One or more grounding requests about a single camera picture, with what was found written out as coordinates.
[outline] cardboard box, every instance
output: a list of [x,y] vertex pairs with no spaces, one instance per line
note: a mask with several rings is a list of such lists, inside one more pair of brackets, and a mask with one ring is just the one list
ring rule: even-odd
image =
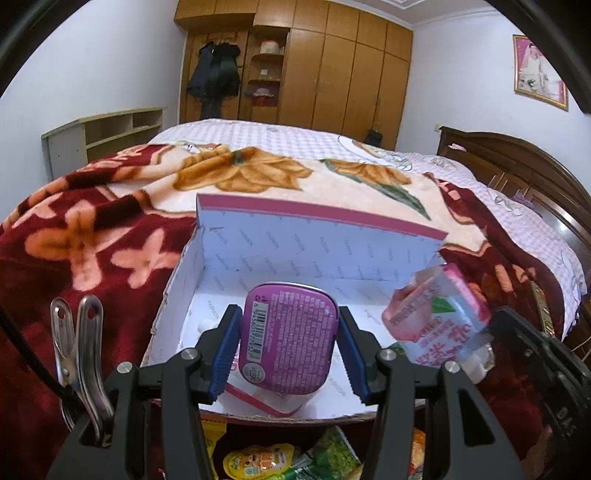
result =
[[[333,206],[199,194],[196,230],[168,282],[142,365],[194,346],[229,304],[243,307],[247,292],[266,281],[321,288],[350,308],[361,329],[391,345],[381,313],[414,272],[438,263],[445,236],[428,226]],[[245,395],[251,404],[241,400]],[[301,408],[294,411],[288,403],[235,371],[218,401],[201,408],[229,419],[289,423],[359,419],[376,410],[353,394],[337,346],[324,385]]]

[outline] pink juice box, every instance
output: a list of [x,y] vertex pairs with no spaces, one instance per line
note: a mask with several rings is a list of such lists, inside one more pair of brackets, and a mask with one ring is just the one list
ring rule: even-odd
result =
[[477,335],[490,319],[454,264],[417,272],[415,284],[397,291],[382,314],[408,359],[430,367],[470,356],[485,343],[478,343]]

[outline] framed picture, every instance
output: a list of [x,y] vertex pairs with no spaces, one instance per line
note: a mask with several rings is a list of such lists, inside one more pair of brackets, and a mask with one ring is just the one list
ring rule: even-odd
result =
[[515,93],[569,111],[569,91],[544,54],[524,35],[513,35]]

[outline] wooden headboard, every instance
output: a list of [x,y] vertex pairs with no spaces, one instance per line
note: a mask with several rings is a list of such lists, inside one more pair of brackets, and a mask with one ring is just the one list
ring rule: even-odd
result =
[[[450,148],[454,144],[466,151]],[[441,128],[437,154],[464,164],[477,180],[508,197],[521,192],[530,199],[579,257],[591,291],[591,196],[560,162],[519,138],[448,127]],[[579,316],[578,327],[567,338],[571,347],[591,336],[591,296],[584,299]]]

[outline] ceiling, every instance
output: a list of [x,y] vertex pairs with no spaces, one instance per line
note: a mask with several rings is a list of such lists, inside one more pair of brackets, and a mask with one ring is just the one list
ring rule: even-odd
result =
[[442,18],[494,11],[485,0],[333,0],[379,15],[405,27]]

